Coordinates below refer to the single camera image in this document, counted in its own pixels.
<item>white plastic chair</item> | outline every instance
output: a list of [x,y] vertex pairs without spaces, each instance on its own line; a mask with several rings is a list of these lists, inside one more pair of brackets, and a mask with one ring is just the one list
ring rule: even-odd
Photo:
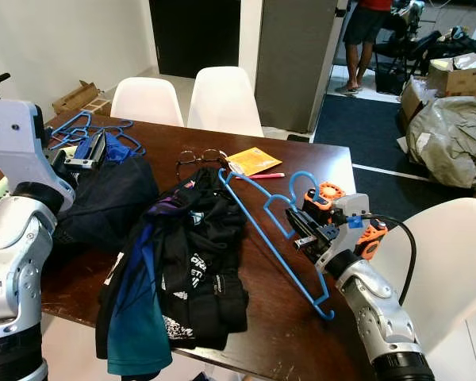
[[187,127],[263,137],[254,93],[241,67],[207,67],[198,72]]
[[[404,307],[428,353],[476,311],[476,198],[433,206],[405,224],[413,232],[417,256]],[[399,295],[409,255],[409,239],[395,228],[370,262]]]
[[111,116],[183,127],[175,88],[165,79],[131,77],[118,83]]

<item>black shorts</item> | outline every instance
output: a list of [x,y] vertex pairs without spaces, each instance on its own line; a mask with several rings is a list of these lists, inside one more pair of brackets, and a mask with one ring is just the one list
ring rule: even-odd
[[349,45],[359,45],[364,41],[373,44],[389,13],[387,10],[369,10],[356,6],[347,24],[344,42]]

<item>red shirt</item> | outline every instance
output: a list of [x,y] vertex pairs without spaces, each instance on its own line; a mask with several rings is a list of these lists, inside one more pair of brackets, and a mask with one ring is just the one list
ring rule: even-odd
[[358,5],[369,10],[391,10],[392,0],[358,0]]

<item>person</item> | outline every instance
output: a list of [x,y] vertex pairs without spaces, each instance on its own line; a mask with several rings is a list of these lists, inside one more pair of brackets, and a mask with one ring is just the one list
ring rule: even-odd
[[[391,4],[392,0],[358,0],[344,34],[349,80],[337,88],[337,92],[355,94],[361,90],[363,75],[372,58],[375,37],[391,10]],[[358,58],[358,45],[361,43],[362,55]]]

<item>dark wooden tabletop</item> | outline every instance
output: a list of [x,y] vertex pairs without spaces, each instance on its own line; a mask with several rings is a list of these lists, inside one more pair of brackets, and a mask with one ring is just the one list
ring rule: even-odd
[[[50,124],[57,127],[73,115],[63,114]],[[94,116],[94,122],[116,124],[117,120]],[[280,166],[270,169],[270,172],[286,173],[284,179],[261,181],[272,194],[287,194],[289,176],[299,170],[312,172],[319,181],[338,184],[347,193],[355,192],[351,157],[345,147],[139,122],[129,133],[147,148],[145,158],[151,164],[162,191],[177,183],[175,162],[183,150],[202,152],[207,148],[217,148],[232,155],[250,147],[258,147],[282,161]],[[308,186],[308,182],[300,181],[297,185],[298,194],[306,191]],[[314,266],[301,253],[294,251],[292,243],[282,238],[263,212],[265,198],[245,182],[234,181],[233,187],[312,292],[320,292]],[[278,216],[284,215],[282,205],[276,205],[274,209],[278,211]],[[115,259],[115,255],[97,249],[77,253],[53,251],[43,271],[43,311],[95,326],[98,292]],[[266,379],[374,379],[352,313],[334,289],[333,281],[328,279],[331,298],[323,308],[334,309],[336,317],[333,321],[324,321],[250,224],[241,249],[240,278],[250,294],[248,331],[230,334],[223,351],[196,348],[177,352]]]

